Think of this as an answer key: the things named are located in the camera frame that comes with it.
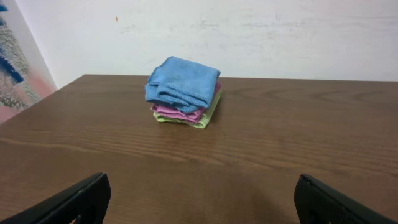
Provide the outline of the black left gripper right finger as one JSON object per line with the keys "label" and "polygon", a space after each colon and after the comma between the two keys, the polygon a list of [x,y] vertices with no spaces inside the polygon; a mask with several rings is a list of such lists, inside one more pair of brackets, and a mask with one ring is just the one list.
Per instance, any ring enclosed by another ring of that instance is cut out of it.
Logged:
{"label": "black left gripper right finger", "polygon": [[308,174],[295,186],[301,224],[397,224]]}

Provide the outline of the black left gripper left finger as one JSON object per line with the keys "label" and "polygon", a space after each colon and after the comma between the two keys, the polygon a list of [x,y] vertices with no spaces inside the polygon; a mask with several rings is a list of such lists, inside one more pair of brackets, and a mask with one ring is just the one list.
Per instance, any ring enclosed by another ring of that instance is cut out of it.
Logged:
{"label": "black left gripper left finger", "polygon": [[111,198],[108,176],[96,173],[50,198],[13,215],[8,224],[102,224]]}

